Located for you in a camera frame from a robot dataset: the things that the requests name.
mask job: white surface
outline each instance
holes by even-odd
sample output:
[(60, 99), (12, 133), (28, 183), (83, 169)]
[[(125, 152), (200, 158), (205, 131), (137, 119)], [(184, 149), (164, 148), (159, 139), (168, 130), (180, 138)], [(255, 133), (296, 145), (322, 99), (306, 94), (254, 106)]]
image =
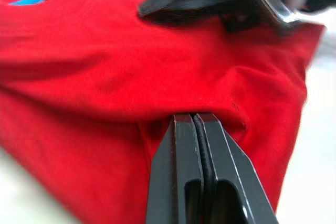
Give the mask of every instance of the white surface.
[[(308, 99), (277, 217), (280, 224), (335, 224), (336, 10), (302, 17), (326, 24), (329, 31), (307, 72)], [(76, 224), (78, 220), (0, 149), (0, 223)]]

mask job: red cloth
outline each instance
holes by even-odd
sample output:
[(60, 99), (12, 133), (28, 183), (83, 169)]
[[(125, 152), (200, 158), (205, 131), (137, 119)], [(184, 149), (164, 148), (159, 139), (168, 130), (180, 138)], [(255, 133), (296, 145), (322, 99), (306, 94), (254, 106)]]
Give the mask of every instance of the red cloth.
[(215, 113), (276, 208), (320, 26), (163, 27), (143, 0), (0, 4), (0, 144), (86, 223), (144, 223), (169, 116)]

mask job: red fabric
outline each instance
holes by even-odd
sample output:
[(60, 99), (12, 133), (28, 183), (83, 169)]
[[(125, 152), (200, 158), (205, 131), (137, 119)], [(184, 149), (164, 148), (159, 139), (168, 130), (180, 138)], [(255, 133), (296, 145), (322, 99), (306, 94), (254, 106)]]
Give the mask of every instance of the red fabric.
[(0, 4), (1, 146), (83, 222), (144, 223), (169, 116), (210, 111), (276, 208), (322, 28), (162, 27), (142, 1)]

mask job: red t-shirt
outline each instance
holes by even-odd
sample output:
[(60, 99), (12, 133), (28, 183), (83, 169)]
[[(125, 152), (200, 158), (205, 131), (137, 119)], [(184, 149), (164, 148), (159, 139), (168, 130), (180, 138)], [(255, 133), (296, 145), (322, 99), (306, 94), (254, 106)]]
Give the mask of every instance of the red t-shirt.
[(276, 208), (321, 27), (164, 27), (143, 0), (0, 0), (0, 144), (86, 223), (144, 223), (151, 159), (179, 112), (213, 112)]

